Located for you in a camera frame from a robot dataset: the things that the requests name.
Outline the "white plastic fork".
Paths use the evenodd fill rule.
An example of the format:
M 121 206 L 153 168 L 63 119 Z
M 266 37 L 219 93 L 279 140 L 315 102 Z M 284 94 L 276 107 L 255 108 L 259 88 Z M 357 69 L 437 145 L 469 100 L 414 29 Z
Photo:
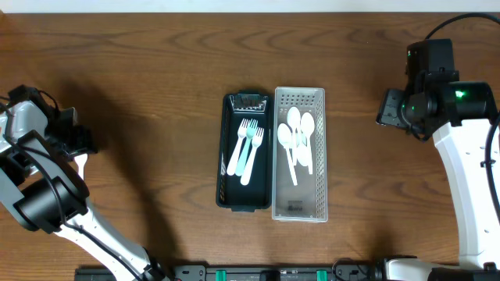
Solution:
M 234 151 L 230 157 L 230 161 L 227 167 L 227 175 L 233 176 L 236 172 L 239 154 L 241 151 L 241 145 L 243 140 L 246 138 L 246 131 L 248 128 L 249 120 L 243 119 L 237 130 L 237 143 L 235 145 Z
M 252 149 L 250 155 L 248 157 L 248 161 L 246 162 L 245 169 L 243 175 L 241 176 L 240 183 L 243 186 L 247 186 L 251 179 L 252 168 L 255 161 L 255 154 L 263 142 L 264 129 L 262 127 L 258 127 L 255 136 L 252 138 Z
M 83 180 L 84 179 L 84 167 L 88 161 L 88 154 L 82 154 L 75 156 L 73 158 L 75 163 L 77 164 L 77 173 L 79 177 Z

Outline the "white plastic spoon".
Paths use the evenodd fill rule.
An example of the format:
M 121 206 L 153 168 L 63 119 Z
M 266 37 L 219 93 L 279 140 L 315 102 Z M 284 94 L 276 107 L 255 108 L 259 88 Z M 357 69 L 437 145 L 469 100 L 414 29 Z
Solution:
M 307 140 L 304 133 L 299 133 L 296 138 L 297 141 L 297 161 L 300 165 L 307 167 L 309 162 Z
M 291 157 L 291 152 L 290 152 L 290 146 L 291 146 L 291 130 L 288 127 L 287 124 L 281 123 L 278 128 L 277 128 L 277 139 L 279 143 L 283 146 L 286 157 L 287 157 L 287 163 L 288 163 L 288 168 L 291 174 L 291 180 L 294 186 L 298 185 L 297 177 L 295 174 L 295 168 L 293 165 L 292 157 Z
M 306 137 L 306 155 L 307 155 L 307 167 L 309 174 L 313 174 L 313 161 L 312 161 L 312 145 L 311 136 L 315 130 L 315 122 L 313 116 L 309 112 L 305 112 L 301 117 L 301 131 Z
M 296 133 L 300 127 L 301 115 L 300 111 L 296 107 L 290 107 L 287 114 L 287 124 L 292 130 L 292 133 Z

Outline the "clear white perforated basket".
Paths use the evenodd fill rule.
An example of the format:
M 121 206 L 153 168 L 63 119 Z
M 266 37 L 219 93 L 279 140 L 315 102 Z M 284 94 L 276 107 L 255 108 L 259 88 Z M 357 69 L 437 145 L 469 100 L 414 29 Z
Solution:
M 311 136 L 312 175 L 308 167 L 297 161 L 297 135 L 302 133 L 301 122 L 296 133 L 287 123 L 290 107 L 300 115 L 309 112 L 314 118 L 315 130 Z M 288 168 L 285 150 L 277 139 L 281 123 L 291 130 L 290 152 L 298 185 L 294 186 Z M 274 97 L 273 121 L 273 219 L 280 221 L 326 222 L 327 210 L 327 145 L 325 90 L 317 87 L 277 87 Z

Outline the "mint green plastic fork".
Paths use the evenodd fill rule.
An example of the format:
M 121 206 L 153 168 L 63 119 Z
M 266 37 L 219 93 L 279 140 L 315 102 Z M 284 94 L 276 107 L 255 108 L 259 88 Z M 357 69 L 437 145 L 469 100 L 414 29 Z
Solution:
M 246 139 L 245 139 L 245 146 L 243 147 L 243 150 L 241 152 L 241 155 L 238 159 L 238 164 L 236 167 L 235 174 L 237 176 L 241 176 L 244 172 L 245 168 L 245 163 L 248 158 L 248 150 L 250 147 L 250 143 L 252 141 L 252 138 L 255 135 L 255 132 L 257 131 L 257 126 L 258 126 L 258 121 L 256 119 L 251 119 L 246 130 Z

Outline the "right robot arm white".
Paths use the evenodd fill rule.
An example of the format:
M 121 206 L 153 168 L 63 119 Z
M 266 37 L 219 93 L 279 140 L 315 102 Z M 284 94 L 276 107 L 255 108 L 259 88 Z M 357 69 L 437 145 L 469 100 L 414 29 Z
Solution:
M 417 258 L 384 260 L 384 280 L 499 278 L 499 112 L 485 82 L 461 82 L 456 71 L 410 71 L 405 90 L 387 91 L 377 123 L 432 140 L 443 161 L 459 238 L 457 265 Z

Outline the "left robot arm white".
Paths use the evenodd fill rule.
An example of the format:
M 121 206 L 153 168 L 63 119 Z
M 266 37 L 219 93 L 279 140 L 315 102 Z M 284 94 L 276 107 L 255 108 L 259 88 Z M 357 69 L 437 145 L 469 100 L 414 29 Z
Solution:
M 90 200 L 84 165 L 97 153 L 75 108 L 20 85 L 1 99 L 1 203 L 24 228 L 62 237 L 100 261 L 117 280 L 164 280 L 147 250 L 128 240 Z

